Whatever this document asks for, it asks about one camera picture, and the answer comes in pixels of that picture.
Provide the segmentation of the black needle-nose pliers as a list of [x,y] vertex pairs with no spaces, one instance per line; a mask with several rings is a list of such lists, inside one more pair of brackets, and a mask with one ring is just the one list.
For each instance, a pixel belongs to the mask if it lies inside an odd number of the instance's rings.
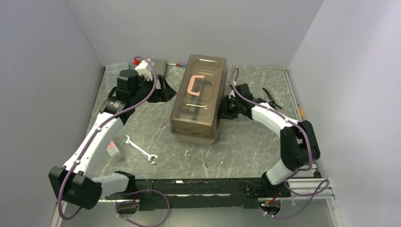
[[277,110],[277,109],[282,109],[282,107],[276,103],[275,98],[273,97],[273,95],[271,94],[271,92],[270,92],[268,89],[266,89],[266,88],[263,87],[262,90],[267,94],[267,96],[268,96],[268,98],[269,98],[268,104],[269,104],[273,109],[275,109],[275,110]]

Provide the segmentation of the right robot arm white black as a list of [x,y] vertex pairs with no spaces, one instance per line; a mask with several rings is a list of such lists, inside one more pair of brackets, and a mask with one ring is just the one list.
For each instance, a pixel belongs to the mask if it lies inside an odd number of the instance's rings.
[[279,161],[262,174],[261,192],[272,196],[279,190],[279,184],[298,171],[308,171],[321,156],[312,124],[289,118],[263,99],[253,97],[246,83],[231,84],[232,92],[225,96],[221,117],[235,119],[240,114],[257,121],[280,139]]

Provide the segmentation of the small clear box red label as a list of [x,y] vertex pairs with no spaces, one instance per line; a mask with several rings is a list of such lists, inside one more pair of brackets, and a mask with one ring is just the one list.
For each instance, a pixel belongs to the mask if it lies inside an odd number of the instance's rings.
[[113,140],[108,144],[106,151],[111,158],[120,157],[122,154]]

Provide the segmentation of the large silver open-end wrench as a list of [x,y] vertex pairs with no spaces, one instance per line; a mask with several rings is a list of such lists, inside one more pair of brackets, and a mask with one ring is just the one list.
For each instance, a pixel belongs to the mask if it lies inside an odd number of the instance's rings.
[[144,149],[142,149],[136,143],[134,143],[131,140],[130,136],[125,135],[124,139],[122,139],[122,143],[128,144],[131,147],[133,147],[135,150],[137,150],[141,155],[143,155],[147,159],[147,161],[150,165],[156,165],[156,162],[154,161],[154,159],[158,159],[158,156],[155,154],[149,154],[148,152],[146,152]]

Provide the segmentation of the translucent brown tool box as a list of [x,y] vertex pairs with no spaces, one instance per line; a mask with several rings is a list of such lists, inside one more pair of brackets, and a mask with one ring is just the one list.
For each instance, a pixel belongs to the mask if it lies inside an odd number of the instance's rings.
[[190,55],[170,115],[170,132],[177,141],[214,144],[226,82],[225,58]]

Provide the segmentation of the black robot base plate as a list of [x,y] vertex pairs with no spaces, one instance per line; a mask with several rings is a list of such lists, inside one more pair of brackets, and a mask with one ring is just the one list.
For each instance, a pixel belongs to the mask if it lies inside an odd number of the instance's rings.
[[285,186],[271,190],[262,187],[261,178],[137,179],[125,195],[111,194],[106,200],[132,200],[140,211],[242,207],[256,209],[260,201],[290,198]]

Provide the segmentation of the red blue screwdriver behind box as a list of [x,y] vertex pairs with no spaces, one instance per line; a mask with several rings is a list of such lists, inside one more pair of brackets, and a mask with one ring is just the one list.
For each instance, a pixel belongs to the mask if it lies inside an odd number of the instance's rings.
[[176,66],[176,67],[186,67],[186,64],[184,63],[168,63],[167,65],[169,66]]

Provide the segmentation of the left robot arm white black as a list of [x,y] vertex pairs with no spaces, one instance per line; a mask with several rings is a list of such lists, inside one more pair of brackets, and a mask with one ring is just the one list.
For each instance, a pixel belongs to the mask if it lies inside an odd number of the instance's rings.
[[103,101],[96,121],[73,156],[62,167],[52,167],[49,180],[58,201],[65,201],[92,209],[102,197],[115,193],[131,198],[136,192],[135,176],[116,171],[105,177],[94,176],[102,155],[110,142],[126,124],[135,108],[144,102],[170,101],[177,92],[164,76],[158,75],[155,87],[153,79],[147,80],[136,70],[122,70],[117,85]]

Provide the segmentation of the orange object at table edge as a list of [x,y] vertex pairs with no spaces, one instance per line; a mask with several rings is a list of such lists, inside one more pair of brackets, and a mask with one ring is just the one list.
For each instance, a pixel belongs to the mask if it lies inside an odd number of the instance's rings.
[[299,105],[298,105],[298,111],[299,111],[300,117],[301,117],[301,118],[304,118],[304,112],[303,112],[301,106],[299,106]]

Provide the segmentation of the aluminium rail frame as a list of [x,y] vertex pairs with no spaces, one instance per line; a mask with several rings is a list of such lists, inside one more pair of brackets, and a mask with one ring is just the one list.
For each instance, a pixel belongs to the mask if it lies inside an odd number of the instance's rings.
[[[329,200],[334,198],[330,187],[330,182],[325,178],[294,178],[285,181],[279,186],[285,186],[285,188],[290,192],[291,196],[288,199],[273,198],[271,200],[260,201],[258,203],[258,208],[266,216],[279,218],[277,214],[279,213],[279,210],[281,209],[281,203],[284,200],[291,200],[292,205],[295,205],[296,200],[305,199],[305,205],[308,206],[312,199]],[[140,211],[139,203],[135,201],[135,199],[124,201],[108,201],[106,200],[106,197],[104,197],[99,200],[99,203],[102,202],[111,202],[114,204],[116,207],[117,216],[120,218],[123,217],[124,214],[134,214],[136,211]],[[169,202],[166,203],[166,208],[172,209]]]

